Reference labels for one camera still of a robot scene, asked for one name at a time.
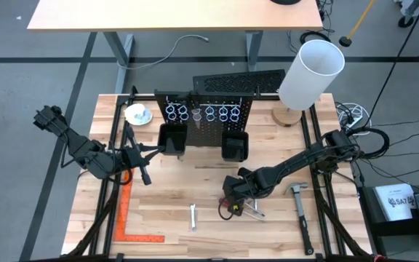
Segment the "wrench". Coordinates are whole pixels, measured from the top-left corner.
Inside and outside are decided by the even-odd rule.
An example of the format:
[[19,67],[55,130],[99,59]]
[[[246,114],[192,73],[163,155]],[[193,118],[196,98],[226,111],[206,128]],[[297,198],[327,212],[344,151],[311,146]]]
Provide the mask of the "wrench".
[[308,235],[308,226],[306,224],[305,214],[303,213],[302,200],[300,199],[300,188],[307,188],[307,183],[292,183],[286,189],[286,194],[290,189],[294,191],[295,204],[297,205],[298,220],[300,221],[300,228],[302,229],[303,244],[305,246],[305,255],[312,255],[314,252],[311,246],[310,236]]
[[192,220],[192,231],[196,231],[195,204],[190,204],[190,216]]

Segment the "power strip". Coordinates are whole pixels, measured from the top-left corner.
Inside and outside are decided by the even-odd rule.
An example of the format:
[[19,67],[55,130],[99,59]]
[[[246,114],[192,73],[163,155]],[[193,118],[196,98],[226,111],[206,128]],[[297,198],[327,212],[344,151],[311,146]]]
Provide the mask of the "power strip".
[[360,120],[362,120],[363,116],[355,116],[354,117],[354,121],[350,124],[346,124],[347,129],[351,129],[352,127],[354,127],[354,125],[358,122],[360,122]]

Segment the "small white dish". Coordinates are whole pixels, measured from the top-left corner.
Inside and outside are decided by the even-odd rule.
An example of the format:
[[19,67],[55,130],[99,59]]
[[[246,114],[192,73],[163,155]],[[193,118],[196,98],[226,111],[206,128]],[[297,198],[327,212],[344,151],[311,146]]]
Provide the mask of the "small white dish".
[[136,103],[128,106],[124,112],[125,119],[131,125],[144,125],[151,122],[153,114],[150,109],[146,108],[143,104]]

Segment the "hammer head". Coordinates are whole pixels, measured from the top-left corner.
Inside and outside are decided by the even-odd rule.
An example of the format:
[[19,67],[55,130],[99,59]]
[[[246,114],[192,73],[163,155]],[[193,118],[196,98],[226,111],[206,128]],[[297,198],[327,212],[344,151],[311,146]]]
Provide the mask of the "hammer head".
[[284,194],[286,194],[290,189],[294,191],[294,193],[300,192],[300,188],[308,188],[307,183],[291,183],[290,186],[285,190]]

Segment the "wooden base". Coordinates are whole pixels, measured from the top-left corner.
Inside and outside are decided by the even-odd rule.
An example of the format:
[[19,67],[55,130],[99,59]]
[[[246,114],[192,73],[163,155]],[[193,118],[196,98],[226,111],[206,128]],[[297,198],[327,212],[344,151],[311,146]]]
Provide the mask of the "wooden base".
[[[90,139],[108,143],[117,97],[118,95],[100,95],[98,98]],[[135,138],[140,143],[156,145],[159,127],[164,123],[158,103],[137,103],[150,109],[153,120],[149,124],[134,127]],[[151,160],[147,169],[153,183],[149,186],[143,185],[140,171],[136,170],[132,184],[128,188],[121,188],[110,258],[123,253],[125,258],[176,260],[312,259],[312,255],[305,255],[294,194],[284,194],[291,183],[303,182],[308,183],[308,188],[301,192],[308,234],[315,253],[324,253],[311,173],[307,167],[285,177],[270,196],[258,200],[258,207],[266,215],[265,222],[248,215],[235,215],[230,221],[223,221],[218,215],[218,200],[223,195],[221,188],[227,175],[240,178],[237,175],[240,167],[249,170],[273,167],[306,149],[301,123],[283,128],[270,117],[275,105],[277,101],[253,101],[245,128],[250,136],[250,154],[242,163],[225,162],[221,157],[221,149],[217,147],[188,146],[185,148],[185,155],[180,159],[158,154]],[[340,129],[331,94],[321,96],[316,103],[316,110],[323,133]],[[311,123],[309,114],[306,117]],[[118,147],[123,123],[124,112],[121,110],[116,140]],[[353,177],[349,163],[341,163],[339,168],[338,172],[341,174]],[[320,176],[320,185],[324,185],[323,181]],[[100,186],[101,180],[89,173],[79,178],[63,245],[64,254],[75,248],[93,224]],[[355,185],[345,178],[335,176],[332,187],[338,216],[343,225],[361,248],[371,252]],[[326,189],[321,188],[321,192],[325,195]],[[191,230],[190,204],[196,205],[196,231]],[[224,216],[228,215],[226,210],[221,212]],[[106,226],[107,223],[101,226],[98,253],[103,250]],[[327,227],[332,252],[338,253],[329,221]],[[159,236],[164,236],[164,243],[160,242]]]
[[292,110],[279,101],[273,107],[271,115],[276,122],[276,124],[282,127],[291,127],[294,124],[297,124],[302,117],[301,111]]

